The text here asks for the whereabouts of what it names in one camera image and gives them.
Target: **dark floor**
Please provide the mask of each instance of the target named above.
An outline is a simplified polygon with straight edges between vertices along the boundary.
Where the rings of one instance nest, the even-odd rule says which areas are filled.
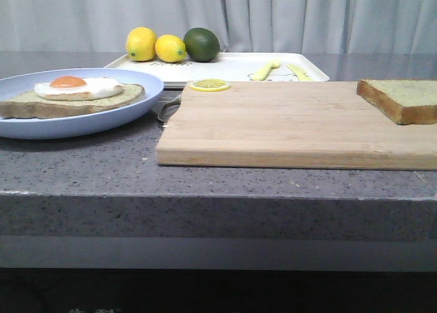
[[[0,313],[437,312],[437,273],[0,270]]]

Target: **yellow utensil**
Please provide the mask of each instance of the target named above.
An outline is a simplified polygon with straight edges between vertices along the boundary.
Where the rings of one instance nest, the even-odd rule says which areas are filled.
[[[299,81],[312,81],[313,79],[308,76],[307,71],[296,65],[287,65],[288,69],[290,69],[294,74],[296,74]]]
[[[281,61],[278,59],[270,60],[266,65],[264,65],[260,70],[252,75],[252,80],[263,81],[266,79],[267,75],[270,73],[272,68],[278,68],[281,65]]]

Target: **lemon slice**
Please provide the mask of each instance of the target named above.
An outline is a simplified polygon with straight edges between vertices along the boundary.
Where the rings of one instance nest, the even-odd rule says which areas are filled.
[[[200,79],[189,83],[189,86],[197,91],[215,92],[229,89],[231,86],[222,79]]]

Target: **countertop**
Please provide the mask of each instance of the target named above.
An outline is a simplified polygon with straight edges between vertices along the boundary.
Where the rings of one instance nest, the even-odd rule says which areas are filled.
[[[122,54],[0,52],[0,78]],[[437,79],[437,55],[305,57],[330,81]],[[159,105],[93,135],[0,138],[0,267],[437,271],[437,172],[159,166]]]

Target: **plate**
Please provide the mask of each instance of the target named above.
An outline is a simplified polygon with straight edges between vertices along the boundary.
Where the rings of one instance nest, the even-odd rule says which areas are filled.
[[[281,60],[279,68],[268,75],[267,81],[298,81],[287,65],[302,68],[314,81],[328,81],[329,77],[304,55],[297,53],[219,53],[212,62],[193,62],[189,58],[179,63],[167,63],[159,59],[149,62],[133,62],[123,55],[106,68],[136,70],[155,75],[169,89],[182,89],[186,82],[195,79],[225,79],[226,81],[250,81],[251,75],[272,59]]]
[[[131,105],[99,113],[65,118],[9,118],[0,117],[0,137],[13,139],[61,139],[106,131],[132,122],[147,113],[158,101],[164,83],[144,72],[108,68],[74,68],[49,70],[0,79],[0,100],[5,100],[33,88],[35,83],[50,82],[64,75],[78,77],[111,77],[122,83],[141,84],[146,97]]]

